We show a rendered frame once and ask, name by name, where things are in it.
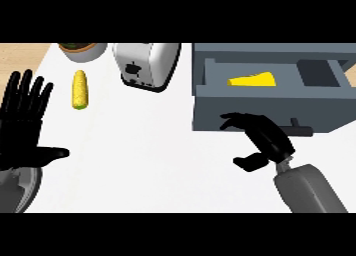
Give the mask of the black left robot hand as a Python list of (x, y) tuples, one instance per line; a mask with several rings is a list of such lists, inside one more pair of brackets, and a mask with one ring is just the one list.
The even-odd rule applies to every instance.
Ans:
[(33, 79), (33, 70), (11, 75), (0, 106), (0, 171), (45, 167), (70, 156), (70, 150), (39, 145), (43, 116), (54, 83)]

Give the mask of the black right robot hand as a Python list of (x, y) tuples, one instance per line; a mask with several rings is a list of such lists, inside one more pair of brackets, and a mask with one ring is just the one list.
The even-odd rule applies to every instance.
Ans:
[(282, 163), (293, 156), (296, 148), (288, 135), (265, 115), (234, 112), (222, 114), (220, 117), (225, 119), (220, 129), (243, 129), (259, 149), (250, 156), (234, 158), (234, 163), (247, 172), (266, 167), (271, 161)]

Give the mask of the grey drawer front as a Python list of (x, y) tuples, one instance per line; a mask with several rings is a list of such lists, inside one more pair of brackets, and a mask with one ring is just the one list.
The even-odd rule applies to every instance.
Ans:
[(356, 120), (356, 88), (198, 85), (194, 130), (219, 131), (220, 115), (232, 112), (266, 115), (282, 127), (296, 118), (315, 133), (328, 133)]

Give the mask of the grey drawer cabinet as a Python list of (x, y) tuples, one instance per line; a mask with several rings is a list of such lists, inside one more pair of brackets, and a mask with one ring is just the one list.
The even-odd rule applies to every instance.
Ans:
[(353, 87), (346, 71), (355, 65), (356, 43), (195, 43), (192, 94), (198, 85), (229, 86), (231, 78), (262, 72), (290, 90)]

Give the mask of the yellow cheese wedge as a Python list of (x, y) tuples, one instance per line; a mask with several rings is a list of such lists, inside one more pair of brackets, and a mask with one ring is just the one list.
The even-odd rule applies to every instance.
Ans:
[(250, 76), (241, 76), (228, 80), (229, 86), (275, 87), (277, 80), (271, 72), (262, 72)]

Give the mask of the yellow corn cob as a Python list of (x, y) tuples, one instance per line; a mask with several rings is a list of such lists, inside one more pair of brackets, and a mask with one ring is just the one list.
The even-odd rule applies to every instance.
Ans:
[(88, 77), (83, 70), (79, 70), (73, 80), (73, 107), (79, 110), (89, 106)]

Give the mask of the grey plant pot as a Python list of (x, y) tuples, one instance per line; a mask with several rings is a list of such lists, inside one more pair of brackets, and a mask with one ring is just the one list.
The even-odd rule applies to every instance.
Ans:
[(77, 63), (88, 63), (96, 60), (107, 51), (108, 44), (107, 43), (92, 43), (85, 48), (80, 49), (68, 49), (64, 46), (60, 46), (64, 54), (68, 59)]

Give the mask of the white toaster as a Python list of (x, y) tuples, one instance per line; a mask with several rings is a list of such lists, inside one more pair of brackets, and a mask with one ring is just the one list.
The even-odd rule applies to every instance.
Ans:
[(175, 74), (181, 50), (181, 43), (116, 43), (113, 52), (124, 84), (163, 92)]

